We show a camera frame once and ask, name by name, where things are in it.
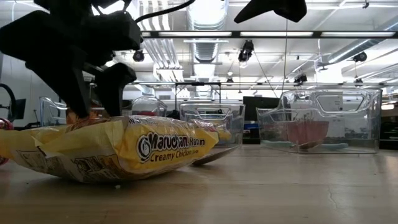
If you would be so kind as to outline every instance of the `yellow noodle bag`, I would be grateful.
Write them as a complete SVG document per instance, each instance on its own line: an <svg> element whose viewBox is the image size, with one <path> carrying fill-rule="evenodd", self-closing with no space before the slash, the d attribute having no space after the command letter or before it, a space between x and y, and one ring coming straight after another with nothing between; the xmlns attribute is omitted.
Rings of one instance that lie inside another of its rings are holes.
<svg viewBox="0 0 398 224"><path fill-rule="evenodd" d="M189 165L208 154L218 133L201 123L123 116L0 131L0 142L0 156L37 172L80 182L115 182Z"/></svg>

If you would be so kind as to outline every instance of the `clear plastic bin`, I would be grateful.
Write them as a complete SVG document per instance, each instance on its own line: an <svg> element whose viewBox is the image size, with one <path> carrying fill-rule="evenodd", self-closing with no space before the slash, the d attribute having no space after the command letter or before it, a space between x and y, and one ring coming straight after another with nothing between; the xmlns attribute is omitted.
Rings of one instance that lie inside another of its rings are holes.
<svg viewBox="0 0 398 224"><path fill-rule="evenodd" d="M124 115L166 117L167 105L154 97L143 96L132 102L131 110L123 109Z"/></svg>
<svg viewBox="0 0 398 224"><path fill-rule="evenodd" d="M202 165L219 159L242 145L244 125L244 105L227 104L181 104L180 119L194 123L206 121L212 123L218 131L219 142L210 153L196 161Z"/></svg>
<svg viewBox="0 0 398 224"><path fill-rule="evenodd" d="M50 98L42 96L40 100L40 125L41 127L58 126L67 123L67 105L57 103Z"/></svg>
<svg viewBox="0 0 398 224"><path fill-rule="evenodd" d="M299 153L377 153L381 90L293 90L257 109L261 144Z"/></svg>
<svg viewBox="0 0 398 224"><path fill-rule="evenodd" d="M54 102L45 96L40 97L39 100L41 127L73 124L76 122L76 115L74 115L74 113L67 108L65 103ZM103 116L108 117L108 114L105 112L104 108L91 108L90 118L100 118Z"/></svg>

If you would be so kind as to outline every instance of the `ceiling light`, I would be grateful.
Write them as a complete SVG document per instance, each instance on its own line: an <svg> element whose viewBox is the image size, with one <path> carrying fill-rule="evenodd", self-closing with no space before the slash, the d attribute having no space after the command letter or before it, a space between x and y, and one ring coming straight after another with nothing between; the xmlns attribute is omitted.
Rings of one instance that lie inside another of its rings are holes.
<svg viewBox="0 0 398 224"><path fill-rule="evenodd" d="M115 62L114 62L113 60L108 61L108 62L105 63L105 65L106 65L107 67L112 67L114 64L115 64Z"/></svg>
<svg viewBox="0 0 398 224"><path fill-rule="evenodd" d="M175 83L170 83L170 82L157 82L157 83L151 83L151 82L139 82L139 83L134 83L134 84L140 84L140 85L175 85Z"/></svg>
<svg viewBox="0 0 398 224"><path fill-rule="evenodd" d="M323 32L322 37L392 37L395 32Z"/></svg>
<svg viewBox="0 0 398 224"><path fill-rule="evenodd" d="M382 110L393 110L394 108L394 105L381 105Z"/></svg>
<svg viewBox="0 0 398 224"><path fill-rule="evenodd" d="M143 37L150 37L150 32L142 32L141 35Z"/></svg>
<svg viewBox="0 0 398 224"><path fill-rule="evenodd" d="M251 82L244 82L244 83L239 83L241 86L252 86L252 85L258 85L257 83L251 83Z"/></svg>
<svg viewBox="0 0 398 224"><path fill-rule="evenodd" d="M229 43L228 40L184 40L184 43L187 44L196 44L196 43L204 43L204 44L222 44L222 43Z"/></svg>
<svg viewBox="0 0 398 224"><path fill-rule="evenodd" d="M161 37L229 37L232 32L220 31L188 31L188 32L159 32Z"/></svg>
<svg viewBox="0 0 398 224"><path fill-rule="evenodd" d="M313 32L241 32L241 37L310 37Z"/></svg>

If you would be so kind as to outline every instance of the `computer monitor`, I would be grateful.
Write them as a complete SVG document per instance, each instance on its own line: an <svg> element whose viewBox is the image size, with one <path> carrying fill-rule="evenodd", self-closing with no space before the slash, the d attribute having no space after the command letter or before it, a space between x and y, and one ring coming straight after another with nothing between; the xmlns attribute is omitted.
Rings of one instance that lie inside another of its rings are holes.
<svg viewBox="0 0 398 224"><path fill-rule="evenodd" d="M246 105L245 121L257 121L257 109L274 109L279 105L279 98L244 96L243 104Z"/></svg>
<svg viewBox="0 0 398 224"><path fill-rule="evenodd" d="M25 116L25 106L26 106L26 99L19 99L16 100L16 104L15 107L16 109L16 113L14 115L14 119L24 119ZM11 115L11 111L8 111L8 119L11 119L12 115Z"/></svg>

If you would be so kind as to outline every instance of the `wooden table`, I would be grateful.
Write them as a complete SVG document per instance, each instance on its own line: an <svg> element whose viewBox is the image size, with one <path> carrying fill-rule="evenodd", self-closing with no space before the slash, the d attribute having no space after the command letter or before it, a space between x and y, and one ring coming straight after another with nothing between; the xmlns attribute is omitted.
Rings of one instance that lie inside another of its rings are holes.
<svg viewBox="0 0 398 224"><path fill-rule="evenodd" d="M2 223L398 223L398 154L247 146L203 167L87 185L0 167Z"/></svg>

